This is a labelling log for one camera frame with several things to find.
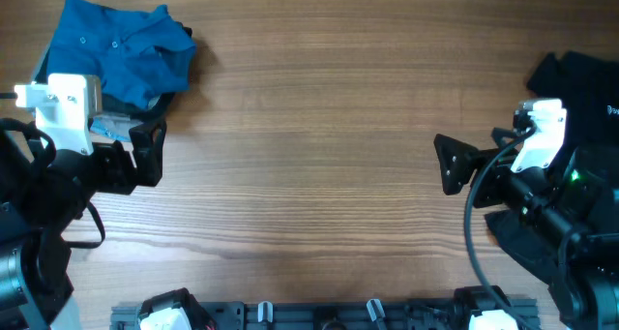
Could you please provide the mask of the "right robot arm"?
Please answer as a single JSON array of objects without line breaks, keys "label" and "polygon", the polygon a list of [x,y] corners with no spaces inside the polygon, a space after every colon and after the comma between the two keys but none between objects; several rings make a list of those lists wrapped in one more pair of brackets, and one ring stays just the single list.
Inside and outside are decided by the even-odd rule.
[{"label": "right robot arm", "polygon": [[443,191],[471,186],[463,209],[468,258],[485,292],[489,284],[472,237],[476,208],[498,204],[486,215],[499,247],[545,283],[561,321],[571,329],[618,326],[618,149],[585,145],[567,167],[551,167],[556,138],[534,129],[500,132],[510,138],[480,150],[447,135],[435,136]]}]

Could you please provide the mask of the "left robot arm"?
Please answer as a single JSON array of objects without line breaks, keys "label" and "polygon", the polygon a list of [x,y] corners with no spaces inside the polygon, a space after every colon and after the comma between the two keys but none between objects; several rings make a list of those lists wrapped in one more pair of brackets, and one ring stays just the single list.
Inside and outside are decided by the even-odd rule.
[{"label": "left robot arm", "polygon": [[63,150],[33,123],[1,121],[1,326],[49,329],[74,288],[67,267],[74,249],[93,241],[67,241],[63,231],[89,211],[97,193],[128,195],[162,178],[163,120],[130,130],[133,145],[95,143],[92,153]]}]

